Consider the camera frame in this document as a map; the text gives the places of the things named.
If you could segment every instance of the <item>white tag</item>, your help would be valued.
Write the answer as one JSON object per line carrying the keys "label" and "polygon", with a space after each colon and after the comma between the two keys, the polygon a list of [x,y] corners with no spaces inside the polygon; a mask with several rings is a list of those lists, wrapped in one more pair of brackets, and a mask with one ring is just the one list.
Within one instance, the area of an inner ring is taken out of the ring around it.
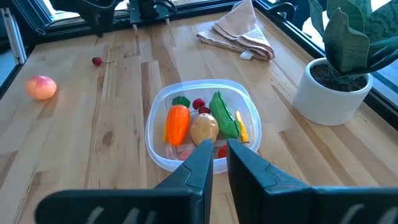
{"label": "white tag", "polygon": [[253,53],[248,52],[248,51],[244,51],[244,52],[241,54],[240,57],[241,57],[241,59],[243,59],[243,60],[250,60],[251,57],[253,57]]}

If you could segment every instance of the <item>yellow vegetable piece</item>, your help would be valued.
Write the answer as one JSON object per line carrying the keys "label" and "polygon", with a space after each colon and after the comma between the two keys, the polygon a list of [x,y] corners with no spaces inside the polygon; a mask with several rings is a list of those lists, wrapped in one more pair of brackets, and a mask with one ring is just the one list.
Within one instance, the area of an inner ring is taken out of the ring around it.
{"label": "yellow vegetable piece", "polygon": [[242,142],[247,142],[249,140],[248,131],[246,130],[246,127],[245,127],[245,125],[243,123],[243,119],[242,119],[241,113],[239,111],[235,112],[235,119],[238,121],[239,127],[241,128],[241,140],[242,140]]}
{"label": "yellow vegetable piece", "polygon": [[167,141],[167,130],[166,130],[166,122],[163,127],[163,141]]}

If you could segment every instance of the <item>beige towel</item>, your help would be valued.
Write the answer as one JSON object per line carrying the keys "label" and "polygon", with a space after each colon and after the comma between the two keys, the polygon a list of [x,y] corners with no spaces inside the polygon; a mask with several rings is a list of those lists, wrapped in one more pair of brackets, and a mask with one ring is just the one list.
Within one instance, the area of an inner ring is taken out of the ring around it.
{"label": "beige towel", "polygon": [[197,34],[200,41],[237,52],[248,51],[253,57],[272,60],[275,53],[260,27],[251,0],[234,5],[232,11],[216,22],[210,30]]}

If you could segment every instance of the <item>soil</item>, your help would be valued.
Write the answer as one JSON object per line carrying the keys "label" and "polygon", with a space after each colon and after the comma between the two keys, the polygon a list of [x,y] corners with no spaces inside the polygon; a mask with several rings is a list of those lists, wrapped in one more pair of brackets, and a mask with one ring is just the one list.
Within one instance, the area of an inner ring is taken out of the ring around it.
{"label": "soil", "polygon": [[310,69],[311,76],[317,81],[319,84],[323,85],[326,88],[332,89],[332,90],[337,90],[337,91],[357,91],[361,90],[366,86],[366,77],[360,76],[359,78],[355,80],[349,80],[347,78],[340,78],[340,81],[345,81],[343,82],[332,82],[329,78],[329,73],[328,73],[328,65],[327,64],[322,64],[322,65],[316,65]]}

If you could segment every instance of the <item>wood grain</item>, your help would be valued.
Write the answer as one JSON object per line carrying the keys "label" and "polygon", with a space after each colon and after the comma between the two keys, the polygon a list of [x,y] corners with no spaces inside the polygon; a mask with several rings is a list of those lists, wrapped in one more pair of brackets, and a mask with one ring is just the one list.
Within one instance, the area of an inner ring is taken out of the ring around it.
{"label": "wood grain", "polygon": [[[152,188],[169,175],[149,157],[144,126],[165,86],[225,78],[249,92],[262,121],[259,154],[312,185],[398,185],[398,132],[367,105],[337,127],[311,123],[292,106],[311,56],[261,15],[276,59],[241,60],[196,33],[223,14],[38,45],[0,101],[1,223],[34,223],[36,205],[63,189]],[[94,67],[91,58],[114,63]],[[48,101],[24,93],[48,75]],[[211,223],[238,223],[226,174],[214,176]]]}

